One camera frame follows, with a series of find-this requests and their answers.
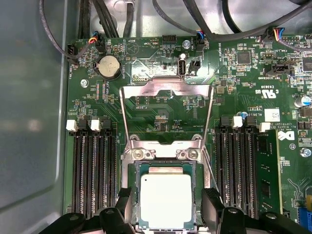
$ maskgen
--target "white sticker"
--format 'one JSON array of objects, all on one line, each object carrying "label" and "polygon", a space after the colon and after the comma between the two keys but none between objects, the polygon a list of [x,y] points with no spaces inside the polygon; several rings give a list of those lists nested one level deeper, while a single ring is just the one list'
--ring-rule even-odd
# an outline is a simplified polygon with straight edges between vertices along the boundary
[{"label": "white sticker", "polygon": [[264,109],[264,119],[266,122],[279,122],[279,109]]}]

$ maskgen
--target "wire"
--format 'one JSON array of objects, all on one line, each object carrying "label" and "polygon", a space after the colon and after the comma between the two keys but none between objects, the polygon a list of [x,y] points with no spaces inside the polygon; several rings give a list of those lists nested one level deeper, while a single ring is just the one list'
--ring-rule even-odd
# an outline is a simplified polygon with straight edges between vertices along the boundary
[{"label": "wire", "polygon": [[276,28],[274,28],[274,29],[273,29],[273,31],[274,31],[275,40],[276,40],[276,41],[279,41],[279,39],[278,39],[278,33],[277,33],[277,29],[276,29]]},{"label": "wire", "polygon": [[112,18],[112,15],[111,13],[109,12],[105,2],[103,0],[97,0],[98,4],[100,5],[101,9],[102,9],[102,12],[107,20],[107,23],[108,23],[108,26],[109,28],[111,29],[111,32],[112,32],[112,35],[114,38],[119,38],[119,35],[118,35],[118,32],[117,32],[117,29],[115,27],[115,24],[113,22],[113,18]]},{"label": "wire", "polygon": [[250,37],[250,36],[258,36],[261,35],[265,32],[265,30],[269,27],[272,26],[278,26],[281,25],[288,20],[292,19],[293,17],[297,16],[301,12],[307,10],[309,7],[312,6],[312,0],[308,1],[307,3],[299,6],[298,8],[294,9],[293,11],[289,12],[288,14],[270,22],[267,23],[261,27],[248,30],[246,32],[241,32],[241,33],[236,33],[236,34],[226,34],[226,35],[220,35],[220,34],[214,34],[211,32],[209,27],[207,26],[204,18],[202,17],[195,0],[183,0],[185,6],[187,7],[188,11],[198,24],[198,26],[204,31],[206,34],[207,38],[210,40],[218,41],[218,42],[224,42],[224,41],[231,41],[231,40],[238,40],[242,39],[245,37]]},{"label": "wire", "polygon": [[134,8],[132,3],[127,4],[127,20],[125,24],[125,28],[123,29],[123,37],[129,38],[132,24],[133,24],[133,17],[134,17]]},{"label": "wire", "polygon": [[224,19],[226,23],[228,24],[229,28],[234,33],[240,33],[241,30],[237,27],[234,20],[232,19],[230,9],[229,9],[229,0],[222,0],[222,12],[223,12]]},{"label": "wire", "polygon": [[159,14],[159,16],[162,17],[169,24],[173,25],[174,27],[176,27],[176,28],[178,28],[178,29],[180,29],[180,30],[182,30],[184,32],[190,33],[192,35],[196,35],[196,30],[192,30],[192,29],[189,29],[187,27],[184,27],[181,24],[175,22],[168,15],[166,15],[166,13],[160,8],[157,0],[152,0],[152,3],[153,3],[153,6],[154,6],[156,12]]},{"label": "wire", "polygon": [[312,51],[312,48],[303,48],[303,47],[296,47],[296,46],[293,46],[293,45],[290,45],[288,44],[287,42],[283,41],[282,39],[280,39],[278,41],[278,43],[288,47],[288,48],[291,48],[293,50],[296,50],[296,51]]},{"label": "wire", "polygon": [[82,50],[77,54],[77,55],[70,55],[68,54],[67,52],[65,52],[60,46],[59,44],[55,41],[52,33],[51,33],[51,30],[49,28],[49,25],[47,23],[47,19],[45,17],[45,14],[44,14],[44,0],[39,0],[39,15],[40,15],[40,19],[41,19],[41,22],[42,22],[42,26],[49,38],[49,40],[52,42],[53,46],[63,55],[65,55],[66,57],[70,58],[70,59],[78,59],[80,58],[90,47],[91,47],[91,44],[88,43],[86,44]]},{"label": "wire", "polygon": [[281,40],[282,39],[282,34],[283,34],[283,31],[285,30],[285,28],[282,28],[280,31],[279,31],[279,39]]},{"label": "wire", "polygon": [[111,32],[111,29],[110,27],[108,26],[108,23],[106,21],[106,18],[105,18],[105,15],[104,13],[102,12],[102,9],[101,9],[101,6],[100,4],[98,3],[97,0],[92,0],[93,2],[93,5],[97,11],[97,14],[98,14],[98,17],[99,17],[99,20],[101,22],[101,25],[104,29],[104,32],[105,32],[105,35],[108,37],[108,38],[112,38],[113,35],[112,35],[112,32]]},{"label": "wire", "polygon": [[201,30],[204,31],[208,39],[213,40],[213,33],[208,27],[208,25],[205,22],[205,19],[201,15],[195,0],[183,0],[184,5],[186,6],[187,10],[190,12],[191,16],[195,20],[195,22],[198,24]]},{"label": "wire", "polygon": [[85,0],[83,3],[83,38],[90,37],[90,11],[90,2]]}]

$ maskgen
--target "capacitor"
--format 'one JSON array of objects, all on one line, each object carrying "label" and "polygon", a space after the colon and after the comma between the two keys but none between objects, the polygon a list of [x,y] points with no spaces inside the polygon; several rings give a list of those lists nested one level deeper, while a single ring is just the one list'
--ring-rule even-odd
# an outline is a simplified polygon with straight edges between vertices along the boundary
[{"label": "capacitor", "polygon": [[106,55],[95,63],[95,71],[105,80],[114,80],[121,74],[121,64],[115,56]]},{"label": "capacitor", "polygon": [[247,116],[248,116],[248,113],[245,112],[245,111],[240,111],[240,112],[237,112],[236,116],[241,116],[242,119],[245,119]]},{"label": "capacitor", "polygon": [[296,107],[303,107],[303,106],[309,106],[311,104],[311,98],[308,96],[298,97],[294,101],[294,105]]},{"label": "capacitor", "polygon": [[189,40],[184,40],[184,41],[182,42],[182,47],[183,47],[184,49],[190,49],[190,48],[191,48],[191,42],[190,42]]}]

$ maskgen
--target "green circuit board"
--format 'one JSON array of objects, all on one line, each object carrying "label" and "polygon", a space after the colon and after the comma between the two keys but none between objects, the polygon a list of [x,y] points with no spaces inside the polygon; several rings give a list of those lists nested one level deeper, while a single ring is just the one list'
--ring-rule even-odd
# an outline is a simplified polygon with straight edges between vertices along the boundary
[{"label": "green circuit board", "polygon": [[[211,84],[214,99],[206,146],[214,164],[215,129],[220,117],[232,119],[239,112],[254,117],[257,124],[270,122],[269,146],[273,154],[270,170],[259,170],[258,177],[272,177],[275,182],[264,188],[271,200],[261,200],[260,211],[289,212],[292,220],[298,219],[298,207],[305,207],[306,195],[312,194],[312,157],[302,157],[300,150],[312,149],[312,114],[294,105],[297,97],[310,96],[312,92],[312,54],[294,52],[276,42],[261,43],[258,37],[233,42],[208,42],[202,51],[196,49],[196,37],[177,37],[176,43],[163,44],[162,37],[105,39],[108,55],[114,55],[122,65],[119,78],[112,81],[94,71],[94,63],[101,57],[91,47],[79,59],[79,65],[70,65],[68,81],[67,118],[79,122],[86,116],[104,117],[111,120],[116,158],[115,191],[120,188],[120,156],[126,138],[119,99],[122,86],[144,85],[153,76],[176,75],[180,54],[186,55],[186,70],[193,60],[199,60],[197,73],[187,72],[185,82]],[[310,45],[305,36],[284,36],[293,45]],[[184,49],[182,42],[189,40],[191,47]],[[87,40],[73,43],[81,49]],[[287,65],[286,74],[273,72],[274,65]],[[82,79],[88,80],[83,88]],[[171,143],[174,140],[189,140],[201,134],[207,117],[208,101],[201,96],[174,96],[171,91],[160,92],[156,97],[132,97],[126,101],[127,121],[130,134],[141,140],[158,140]],[[71,211],[73,193],[74,138],[67,138],[66,180],[64,211]],[[258,161],[264,165],[261,153]]]}]

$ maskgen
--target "integrated circuit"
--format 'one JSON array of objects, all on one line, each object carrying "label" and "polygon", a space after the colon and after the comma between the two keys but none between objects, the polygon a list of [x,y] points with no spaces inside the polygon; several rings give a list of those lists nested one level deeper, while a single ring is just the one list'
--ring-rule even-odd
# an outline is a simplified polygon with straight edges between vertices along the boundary
[{"label": "integrated circuit", "polygon": [[250,64],[250,52],[242,51],[237,53],[237,64]]},{"label": "integrated circuit", "polygon": [[302,68],[305,72],[312,72],[312,58],[303,58]]},{"label": "integrated circuit", "polygon": [[261,180],[261,193],[268,198],[271,197],[270,183],[265,180]]}]

